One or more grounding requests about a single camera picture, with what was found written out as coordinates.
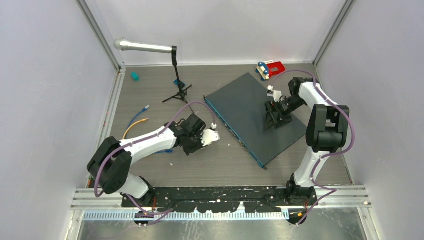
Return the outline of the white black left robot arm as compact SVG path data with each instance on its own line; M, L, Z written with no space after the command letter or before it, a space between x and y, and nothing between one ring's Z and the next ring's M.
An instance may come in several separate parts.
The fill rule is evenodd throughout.
M160 151L182 147L186 155L205 148L207 133L217 128L215 121L210 128L196 114L178 122L170 121L145 135L117 140L110 136L97 149L87 165L94 180L94 194L120 193L133 198L141 207L148 207L154 199L153 187L144 177L130 173L137 161Z

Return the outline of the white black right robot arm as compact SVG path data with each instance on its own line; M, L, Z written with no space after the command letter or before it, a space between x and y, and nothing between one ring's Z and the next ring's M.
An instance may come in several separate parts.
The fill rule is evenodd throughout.
M292 112L302 106L311 109L305 132L307 152L286 184L287 202L299 205L313 196L316 174L327 159L346 144L350 109L333 102L316 78L295 77L288 86L289 97L283 96L272 85L267 87L267 96L272 100L265 103L264 129L276 130L292 123Z

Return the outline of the teal toy block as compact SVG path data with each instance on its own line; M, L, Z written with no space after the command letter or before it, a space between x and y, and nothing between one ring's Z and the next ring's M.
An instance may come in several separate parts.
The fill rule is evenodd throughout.
M140 79L136 72L131 72L130 76L134 81L138 81Z

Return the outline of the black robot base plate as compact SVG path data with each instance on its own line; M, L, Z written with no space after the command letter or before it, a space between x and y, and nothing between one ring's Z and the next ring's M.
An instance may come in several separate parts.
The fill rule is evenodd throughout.
M175 213L234 213L241 209L248 214L277 213L282 207L306 210L317 201L317 196L311 187L304 190L284 186L154 187L141 199L131 200L124 195L122 206L153 207L159 212L173 209Z

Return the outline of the aluminium frame rail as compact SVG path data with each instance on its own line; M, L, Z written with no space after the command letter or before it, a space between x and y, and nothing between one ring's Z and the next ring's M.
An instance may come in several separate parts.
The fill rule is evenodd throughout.
M373 207L367 190L362 185L333 185L332 188L336 189L336 192L321 199L316 209ZM123 198L119 193L95 197L94 189L78 188L70 209L72 211L121 209Z

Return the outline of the dark grey network switch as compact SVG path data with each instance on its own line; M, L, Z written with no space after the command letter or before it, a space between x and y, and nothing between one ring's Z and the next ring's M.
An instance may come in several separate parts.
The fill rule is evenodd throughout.
M307 127L296 116L292 122L265 129L266 106L271 98L250 73L204 97L205 103L263 169L300 140Z

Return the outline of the red blue toy truck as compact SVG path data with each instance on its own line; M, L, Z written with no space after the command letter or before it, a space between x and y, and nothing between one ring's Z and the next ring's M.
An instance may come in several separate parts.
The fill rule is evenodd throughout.
M256 65L255 72L260 75L262 81L267 81L271 77L279 75L286 70L286 67L281 61L274 62L269 61L259 61Z

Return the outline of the black microphone tripod stand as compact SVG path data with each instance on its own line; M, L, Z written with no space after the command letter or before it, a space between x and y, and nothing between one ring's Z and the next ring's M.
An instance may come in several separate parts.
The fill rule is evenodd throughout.
M175 70L176 80L174 81L174 83L178 87L178 92L175 95L163 100L162 103L166 103L169 100L175 99L175 100L180 100L184 102L185 104L188 104L188 101L186 98L188 95L188 89L191 88L192 85L189 85L186 87L186 85L180 80L180 76L178 72L178 61L177 61L177 46L174 46L174 45L171 47L171 61L172 61L172 66L174 67L174 70Z

